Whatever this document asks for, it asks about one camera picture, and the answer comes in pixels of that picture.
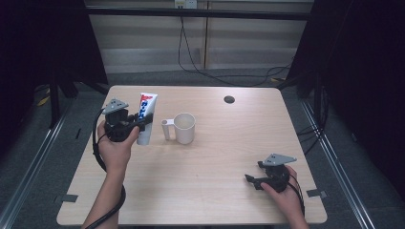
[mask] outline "table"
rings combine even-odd
[[[140,93],[158,94],[150,144],[134,144],[124,185],[127,199],[120,210],[123,225],[265,225],[286,223],[271,197],[256,191],[245,174],[265,177],[257,165],[271,153],[294,156],[289,165],[298,173],[306,219],[327,219],[309,166],[276,89],[223,87],[115,86],[113,97],[139,109]],[[224,98],[231,95],[235,102]],[[189,145],[165,140],[160,121],[181,112],[196,117],[195,139]],[[62,225],[78,225],[86,218],[105,178],[89,140],[69,195],[57,216]]]

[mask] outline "gray floor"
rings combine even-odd
[[[212,70],[216,75],[246,74],[264,75],[267,69],[255,70]],[[232,86],[196,73],[185,71],[156,73],[112,73],[109,74],[110,86],[124,85],[189,85],[189,86]],[[262,77],[222,77],[234,85],[253,85],[263,80]],[[274,87],[277,83],[266,80],[259,87]],[[80,90],[76,99],[61,97],[62,110],[67,109],[65,121],[45,163],[40,168],[25,201],[18,209],[18,215],[12,219],[12,228],[63,228],[56,222],[61,203],[55,201],[57,196],[66,194],[75,168],[89,139],[92,121],[102,106],[105,96],[91,89],[78,85]],[[43,95],[39,92],[37,102]],[[305,115],[302,101],[297,98],[295,89],[282,90],[288,112],[297,132],[310,126]],[[9,151],[9,157],[0,163],[0,207],[4,211],[8,206],[20,180],[30,167],[37,150],[41,147],[50,123],[50,103],[42,107],[32,104],[21,130],[21,135]],[[389,181],[373,166],[367,152],[352,140],[351,132],[334,112],[332,105],[327,123],[326,134],[339,161],[347,172],[358,197],[364,202],[375,228],[404,228],[405,204],[393,189]],[[300,136],[303,151],[306,151],[315,137],[313,134]],[[311,228],[362,228],[351,203],[325,156],[324,150],[316,144],[307,155],[309,167],[319,190],[325,191],[327,197],[323,203],[328,213],[328,220],[323,224],[311,225]],[[256,228],[253,226],[227,226],[221,228]],[[278,225],[276,228],[288,228]]]

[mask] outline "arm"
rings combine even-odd
[[[286,165],[289,173],[297,178],[297,173]],[[289,178],[289,183],[298,188],[297,182],[293,178]],[[277,193],[268,184],[262,183],[262,188],[274,199],[280,211],[286,216],[291,229],[307,229],[309,228],[307,221],[301,212],[300,200],[297,194],[291,187],[287,186],[286,190]]]
[[[97,127],[97,135],[102,136],[98,142],[98,149],[106,165],[107,175],[82,228],[86,228],[117,205],[127,164],[131,157],[131,147],[138,138],[139,128],[135,127],[127,139],[122,142],[110,141],[104,134],[104,121],[102,121]],[[118,213],[107,219],[98,228],[118,228]]]

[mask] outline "electrical outlet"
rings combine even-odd
[[[187,9],[196,9],[197,8],[197,0],[185,0],[185,7]]]
[[[185,0],[175,0],[175,9],[185,9]]]

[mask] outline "person's hand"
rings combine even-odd
[[[287,165],[286,167],[290,175],[297,178],[297,173],[291,167]],[[290,177],[289,183],[298,190],[298,185],[294,178]],[[264,182],[261,183],[261,186],[274,199],[280,211],[286,216],[291,228],[308,228],[301,211],[300,199],[289,185],[281,193],[277,193],[270,185]]]
[[[122,142],[111,141],[105,134],[103,120],[97,127],[98,137],[102,138],[98,142],[98,149],[104,160],[107,172],[125,171],[131,157],[131,147],[139,135],[139,127],[136,126],[131,134]]]

